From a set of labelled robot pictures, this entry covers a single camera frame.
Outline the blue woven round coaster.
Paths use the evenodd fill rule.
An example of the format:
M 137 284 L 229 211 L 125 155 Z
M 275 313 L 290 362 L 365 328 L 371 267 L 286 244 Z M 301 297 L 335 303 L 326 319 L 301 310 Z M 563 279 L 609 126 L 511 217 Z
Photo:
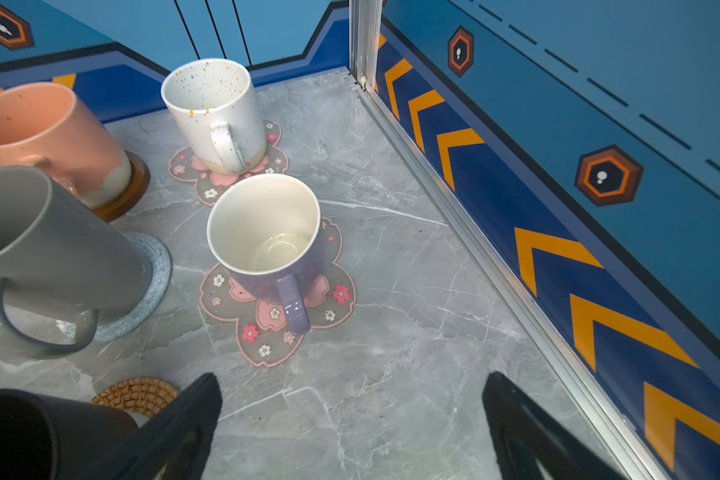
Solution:
M 69 342 L 57 347 L 70 354 L 144 323 L 167 290 L 172 263 L 157 238 L 114 230 L 95 237 L 90 247 L 71 250 L 63 273 L 61 293 L 78 311 L 63 330 Z

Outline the grey green mug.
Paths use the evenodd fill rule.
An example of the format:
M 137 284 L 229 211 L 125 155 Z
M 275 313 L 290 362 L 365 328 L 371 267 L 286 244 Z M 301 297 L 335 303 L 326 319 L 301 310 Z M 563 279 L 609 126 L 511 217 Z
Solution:
M 114 230 L 44 172 L 0 168 L 0 349 L 35 359 L 75 353 L 22 332 L 5 307 L 74 320 L 78 309 L 61 293 L 69 252 Z

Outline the orange peach mug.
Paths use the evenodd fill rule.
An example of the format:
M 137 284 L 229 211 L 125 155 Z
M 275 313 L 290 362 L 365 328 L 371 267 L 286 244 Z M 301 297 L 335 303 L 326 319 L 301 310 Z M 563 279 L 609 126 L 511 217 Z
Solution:
M 0 167 L 31 166 L 91 209 L 128 187 L 119 142 L 69 87 L 40 82 L 0 93 Z

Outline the pink flower coaster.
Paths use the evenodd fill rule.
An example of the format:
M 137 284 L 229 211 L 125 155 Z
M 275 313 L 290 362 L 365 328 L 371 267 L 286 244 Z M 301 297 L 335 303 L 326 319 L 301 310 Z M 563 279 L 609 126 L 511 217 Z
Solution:
M 325 218 L 322 237 L 324 270 L 304 298 L 314 331 L 340 325 L 352 315 L 357 303 L 354 280 L 339 264 L 343 250 L 339 226 Z M 289 331 L 279 302 L 255 298 L 220 264 L 201 283 L 199 303 L 208 316 L 232 326 L 241 354 L 256 367 L 284 363 L 304 340 Z
M 212 207 L 227 190 L 242 180 L 263 174 L 285 174 L 288 171 L 288 156 L 279 147 L 283 133 L 280 124 L 267 119 L 265 121 L 265 133 L 267 138 L 266 153 L 250 172 L 242 175 L 212 172 L 187 146 L 179 150 L 169 161 L 169 175 L 179 182 L 193 184 L 199 201 L 203 205 Z

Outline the brown wooden round coaster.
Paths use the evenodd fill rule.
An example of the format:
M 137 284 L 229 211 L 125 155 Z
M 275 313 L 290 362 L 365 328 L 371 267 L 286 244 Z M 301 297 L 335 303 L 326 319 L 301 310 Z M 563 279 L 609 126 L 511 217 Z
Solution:
M 99 206 L 93 212 L 101 219 L 111 222 L 125 215 L 143 197 L 151 180 L 147 165 L 136 154 L 125 151 L 131 164 L 131 178 L 127 188 L 111 202 Z

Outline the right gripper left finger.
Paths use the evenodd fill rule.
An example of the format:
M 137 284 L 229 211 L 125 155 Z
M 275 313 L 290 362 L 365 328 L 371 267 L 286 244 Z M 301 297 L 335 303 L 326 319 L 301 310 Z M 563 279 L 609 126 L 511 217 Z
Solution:
M 88 467 L 85 479 L 199 479 L 211 451 L 222 397 L 205 373 L 177 399 Z

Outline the cream white mug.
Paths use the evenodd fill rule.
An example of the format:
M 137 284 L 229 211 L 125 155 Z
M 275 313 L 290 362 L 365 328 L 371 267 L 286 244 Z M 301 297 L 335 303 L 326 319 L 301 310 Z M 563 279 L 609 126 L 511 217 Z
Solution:
M 243 175 L 263 159 L 267 139 L 249 71 L 222 58 L 180 66 L 161 97 L 198 159 L 211 171 Z

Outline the white mug purple handle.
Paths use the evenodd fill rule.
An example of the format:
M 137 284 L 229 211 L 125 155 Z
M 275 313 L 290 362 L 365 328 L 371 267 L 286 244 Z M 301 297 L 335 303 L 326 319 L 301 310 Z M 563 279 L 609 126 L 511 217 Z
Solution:
M 248 293 L 275 300 L 294 335 L 311 330 L 306 297 L 324 271 L 322 214 L 314 192 L 285 174 L 243 179 L 207 222 L 214 257 Z

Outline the black mug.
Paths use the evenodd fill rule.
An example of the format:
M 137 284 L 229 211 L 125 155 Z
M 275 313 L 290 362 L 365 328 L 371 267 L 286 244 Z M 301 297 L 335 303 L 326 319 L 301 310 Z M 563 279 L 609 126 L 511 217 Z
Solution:
M 0 389 L 0 479 L 82 479 L 137 429 L 122 410 Z

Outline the woven rattan round coaster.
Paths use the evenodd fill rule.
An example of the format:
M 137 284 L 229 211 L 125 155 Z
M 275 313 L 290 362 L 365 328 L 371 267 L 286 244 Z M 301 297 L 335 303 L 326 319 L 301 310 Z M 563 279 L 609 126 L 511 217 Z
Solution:
M 165 380 L 135 377 L 104 389 L 91 402 L 153 418 L 179 394 L 179 390 Z

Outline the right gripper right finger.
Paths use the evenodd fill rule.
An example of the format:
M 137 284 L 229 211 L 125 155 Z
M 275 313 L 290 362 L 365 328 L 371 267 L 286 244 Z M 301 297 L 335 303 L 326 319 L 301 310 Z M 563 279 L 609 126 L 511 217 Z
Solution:
M 499 371 L 482 403 L 504 479 L 621 479 L 617 472 Z

